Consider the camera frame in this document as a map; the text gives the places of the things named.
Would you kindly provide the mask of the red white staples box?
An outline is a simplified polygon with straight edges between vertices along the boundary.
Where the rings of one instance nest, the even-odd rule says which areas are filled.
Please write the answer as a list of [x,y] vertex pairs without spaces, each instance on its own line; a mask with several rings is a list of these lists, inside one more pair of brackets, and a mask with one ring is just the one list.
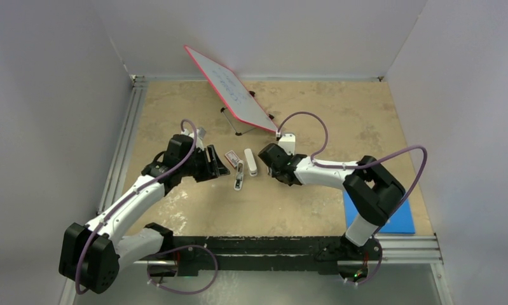
[[233,150],[226,152],[224,156],[233,168],[237,168],[237,166],[242,161],[237,155],[237,153]]

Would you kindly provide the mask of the white stapler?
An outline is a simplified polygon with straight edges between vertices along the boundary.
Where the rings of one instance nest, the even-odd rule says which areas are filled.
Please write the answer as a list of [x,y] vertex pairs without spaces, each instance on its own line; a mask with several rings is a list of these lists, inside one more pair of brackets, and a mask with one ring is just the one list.
[[234,190],[240,191],[244,182],[244,162],[239,161],[236,166],[235,182],[233,185]]

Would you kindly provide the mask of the white cylindrical marker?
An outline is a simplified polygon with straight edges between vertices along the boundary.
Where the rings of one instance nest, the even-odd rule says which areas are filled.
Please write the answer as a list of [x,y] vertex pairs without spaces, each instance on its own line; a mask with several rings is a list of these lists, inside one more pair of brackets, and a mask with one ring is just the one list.
[[255,177],[258,174],[258,167],[252,149],[250,148],[244,149],[244,154],[245,160],[247,162],[247,167],[249,170],[249,175],[251,177]]

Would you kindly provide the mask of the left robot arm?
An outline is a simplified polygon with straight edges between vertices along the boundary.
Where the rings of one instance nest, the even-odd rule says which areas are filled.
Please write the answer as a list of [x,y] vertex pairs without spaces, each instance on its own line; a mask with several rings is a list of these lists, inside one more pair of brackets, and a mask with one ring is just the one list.
[[214,146],[203,144],[204,130],[183,130],[144,167],[132,187],[86,224],[72,223],[64,233],[58,271],[72,280],[77,294],[106,291],[120,269],[154,255],[168,259],[174,251],[172,232],[148,224],[127,238],[130,227],[155,203],[191,177],[204,182],[229,174]]

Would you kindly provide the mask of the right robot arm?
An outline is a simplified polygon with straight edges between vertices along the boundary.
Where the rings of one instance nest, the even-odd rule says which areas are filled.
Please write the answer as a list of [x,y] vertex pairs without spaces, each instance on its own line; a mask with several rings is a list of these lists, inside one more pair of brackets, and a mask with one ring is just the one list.
[[387,223],[406,194],[403,185],[372,156],[318,166],[305,154],[288,154],[271,143],[258,157],[270,176],[283,184],[330,187],[348,195],[358,215],[342,236],[341,250],[351,259],[365,252],[366,242]]

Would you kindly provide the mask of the red framed whiteboard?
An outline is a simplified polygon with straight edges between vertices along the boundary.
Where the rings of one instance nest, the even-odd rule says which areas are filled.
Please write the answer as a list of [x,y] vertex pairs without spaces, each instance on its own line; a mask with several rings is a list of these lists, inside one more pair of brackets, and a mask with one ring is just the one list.
[[232,70],[188,45],[184,49],[236,120],[268,132],[277,131],[269,114]]

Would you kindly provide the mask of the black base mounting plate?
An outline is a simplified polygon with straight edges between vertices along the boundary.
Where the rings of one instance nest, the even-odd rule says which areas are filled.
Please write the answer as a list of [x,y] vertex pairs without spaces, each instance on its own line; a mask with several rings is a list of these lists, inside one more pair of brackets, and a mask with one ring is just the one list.
[[168,261],[179,276],[208,270],[308,271],[362,280],[368,264],[382,260],[383,249],[373,237],[359,247],[344,236],[176,236],[156,223],[146,228],[163,235],[163,242],[141,259]]

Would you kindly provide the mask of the blue foam pad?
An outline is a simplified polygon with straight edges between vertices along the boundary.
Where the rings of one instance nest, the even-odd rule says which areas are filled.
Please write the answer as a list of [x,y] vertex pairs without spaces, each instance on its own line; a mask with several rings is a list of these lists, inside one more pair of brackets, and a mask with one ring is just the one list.
[[[343,191],[343,205],[345,209],[346,225],[347,228],[349,228],[359,213],[346,191]],[[406,200],[401,205],[401,207],[389,218],[387,223],[378,232],[381,234],[416,233],[409,200]]]

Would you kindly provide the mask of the aluminium rail frame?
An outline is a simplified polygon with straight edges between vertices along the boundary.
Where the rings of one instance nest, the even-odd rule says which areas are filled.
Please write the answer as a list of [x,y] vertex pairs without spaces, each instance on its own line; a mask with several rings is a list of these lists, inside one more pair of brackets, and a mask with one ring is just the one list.
[[[322,159],[349,161],[367,154],[383,157],[406,147],[388,84],[379,81],[247,81],[261,107],[285,120],[298,137],[301,153],[320,151]],[[220,113],[223,102],[205,80],[140,78],[130,91],[120,139],[106,166],[103,195],[121,195],[142,167],[164,150],[183,118],[207,130],[219,156],[250,148],[258,152],[273,140],[255,130],[236,136]],[[197,184],[187,178],[153,205],[128,230],[156,222],[181,236],[336,236],[346,229],[343,196],[326,187],[289,187],[269,178],[264,166],[234,191],[232,175]],[[80,304],[450,304],[441,258],[422,247],[436,240],[422,193],[410,196],[416,233],[383,235],[385,260],[371,281],[354,287],[335,276],[306,272],[222,272],[215,284],[192,296],[160,292],[146,285],[139,266],[125,271],[111,290],[87,293]]]

